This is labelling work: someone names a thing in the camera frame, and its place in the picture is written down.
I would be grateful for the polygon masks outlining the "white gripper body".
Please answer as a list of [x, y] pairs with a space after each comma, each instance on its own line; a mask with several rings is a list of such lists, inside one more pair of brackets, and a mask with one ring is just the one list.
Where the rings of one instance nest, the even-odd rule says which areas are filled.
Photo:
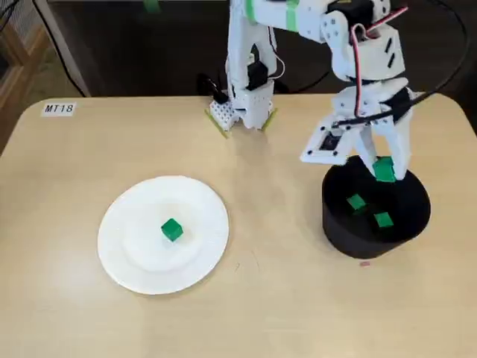
[[414, 91], [408, 86], [407, 78], [371, 81], [368, 84], [362, 81], [359, 92], [357, 86], [346, 87], [333, 98], [333, 125], [389, 110], [393, 112], [391, 115], [372, 123], [396, 123], [409, 111], [408, 107], [399, 107], [413, 98]]

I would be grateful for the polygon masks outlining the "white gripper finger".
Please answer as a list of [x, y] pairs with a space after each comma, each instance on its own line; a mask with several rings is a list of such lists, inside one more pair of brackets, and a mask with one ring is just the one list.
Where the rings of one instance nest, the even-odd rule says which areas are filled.
[[407, 171], [411, 159], [410, 124], [413, 111], [409, 110], [396, 123], [387, 136], [388, 147], [393, 160], [394, 176], [402, 180]]
[[376, 146], [373, 141], [371, 126], [365, 125], [359, 137], [359, 156], [368, 171], [375, 176], [374, 164], [378, 160]]

